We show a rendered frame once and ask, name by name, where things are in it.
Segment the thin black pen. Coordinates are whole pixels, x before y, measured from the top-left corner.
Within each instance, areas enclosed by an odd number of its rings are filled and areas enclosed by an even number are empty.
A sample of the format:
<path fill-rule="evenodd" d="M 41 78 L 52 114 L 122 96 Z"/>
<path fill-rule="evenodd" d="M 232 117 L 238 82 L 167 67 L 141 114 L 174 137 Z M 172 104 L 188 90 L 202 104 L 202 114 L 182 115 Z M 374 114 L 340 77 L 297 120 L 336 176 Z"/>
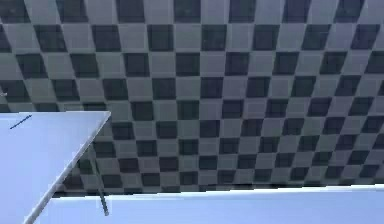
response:
<path fill-rule="evenodd" d="M 27 115 L 25 118 L 23 118 L 22 120 L 20 120 L 19 122 L 17 122 L 13 126 L 11 126 L 9 129 L 12 130 L 12 129 L 16 128 L 17 126 L 19 126 L 20 124 L 22 124 L 23 122 L 25 122 L 26 120 L 28 120 L 31 117 L 32 117 L 32 114 Z"/>

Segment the white table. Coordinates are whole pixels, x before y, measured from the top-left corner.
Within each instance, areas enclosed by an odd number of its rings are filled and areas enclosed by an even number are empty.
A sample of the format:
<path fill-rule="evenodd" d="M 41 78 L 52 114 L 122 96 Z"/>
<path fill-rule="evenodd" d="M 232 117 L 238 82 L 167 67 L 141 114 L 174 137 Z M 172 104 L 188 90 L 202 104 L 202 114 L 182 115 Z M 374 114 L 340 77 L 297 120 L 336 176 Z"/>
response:
<path fill-rule="evenodd" d="M 0 113 L 0 224 L 33 224 L 110 115 Z"/>

